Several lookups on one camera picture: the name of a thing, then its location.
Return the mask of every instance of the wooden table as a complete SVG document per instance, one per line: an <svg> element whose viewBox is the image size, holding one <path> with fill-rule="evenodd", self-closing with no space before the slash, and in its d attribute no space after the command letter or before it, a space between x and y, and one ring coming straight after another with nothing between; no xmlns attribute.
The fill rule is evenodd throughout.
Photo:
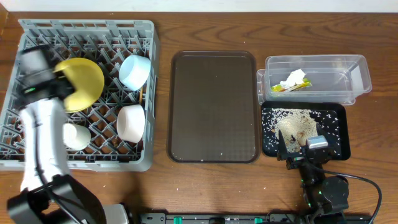
<svg viewBox="0 0 398 224"><path fill-rule="evenodd" d="M377 223L398 219L398 14L327 13L9 13L0 41L0 98L4 98L22 29L17 19L149 19L161 41L156 89L155 155L146 172L73 174L103 204L173 213L267 213L305 207L297 170L263 154L248 165L178 164L166 154L170 63L181 50L247 50L264 68L271 55L361 54L373 83L347 106L351 158L325 169L377 182L383 204ZM0 223L10 223L6 200L19 193L22 172L0 172ZM376 189L349 180L349 213L372 214Z"/></svg>

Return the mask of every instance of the yellow plate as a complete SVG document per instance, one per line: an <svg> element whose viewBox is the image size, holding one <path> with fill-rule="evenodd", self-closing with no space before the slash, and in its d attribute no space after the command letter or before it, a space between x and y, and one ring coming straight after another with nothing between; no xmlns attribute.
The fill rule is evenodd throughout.
<svg viewBox="0 0 398 224"><path fill-rule="evenodd" d="M62 71L75 87L75 92L63 101L67 113L84 110L101 96L104 74L91 60L85 58L64 60L55 66L55 71Z"/></svg>

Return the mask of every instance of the gray plastic dish rack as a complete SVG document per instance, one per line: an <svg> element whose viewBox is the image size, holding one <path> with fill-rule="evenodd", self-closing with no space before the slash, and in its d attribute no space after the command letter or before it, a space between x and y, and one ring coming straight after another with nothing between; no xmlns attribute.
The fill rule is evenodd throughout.
<svg viewBox="0 0 398 224"><path fill-rule="evenodd" d="M88 109L68 114L69 123L91 131L91 142L82 151L67 148L71 169L94 171L145 171L154 150L155 84L159 74L160 43L151 21L128 20L19 20L25 33L18 52L41 44L51 46L54 60L84 57L102 69L105 86ZM118 79L123 60L131 54L150 59L151 71L141 90L131 91ZM1 112L0 170L24 169L24 134L17 110L17 92L23 84L18 55ZM142 141L133 144L118 138L116 118L123 106L145 103L146 124Z"/></svg>

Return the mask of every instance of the black tray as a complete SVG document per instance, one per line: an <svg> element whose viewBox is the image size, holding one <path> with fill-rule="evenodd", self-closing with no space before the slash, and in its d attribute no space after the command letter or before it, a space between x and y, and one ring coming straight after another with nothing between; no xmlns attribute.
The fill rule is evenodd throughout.
<svg viewBox="0 0 398 224"><path fill-rule="evenodd" d="M296 103L281 101L265 101L261 105L261 131L262 151L267 156L276 157L277 144L275 143L275 132L268 128L267 121L272 116L271 109L301 109L320 112L311 117L323 125L323 130L328 133L327 140L330 140L338 155L334 160L347 160L351 156L349 147L348 127L346 111L343 106L336 103Z"/></svg>
<svg viewBox="0 0 398 224"><path fill-rule="evenodd" d="M256 63L248 52L172 61L167 152L176 162L250 163L260 154Z"/></svg>

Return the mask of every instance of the white mug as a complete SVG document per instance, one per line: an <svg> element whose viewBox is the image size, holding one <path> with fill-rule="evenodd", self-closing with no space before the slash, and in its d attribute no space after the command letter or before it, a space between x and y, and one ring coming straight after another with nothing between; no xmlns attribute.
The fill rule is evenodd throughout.
<svg viewBox="0 0 398 224"><path fill-rule="evenodd" d="M141 105L124 106L119 114L116 129L122 140L138 143L145 128L145 113Z"/></svg>
<svg viewBox="0 0 398 224"><path fill-rule="evenodd" d="M90 130L77 124L63 124L63 143L73 150L82 150L91 141Z"/></svg>
<svg viewBox="0 0 398 224"><path fill-rule="evenodd" d="M150 60L138 55L128 56L119 71L119 79L130 90L136 91L145 84L150 74Z"/></svg>

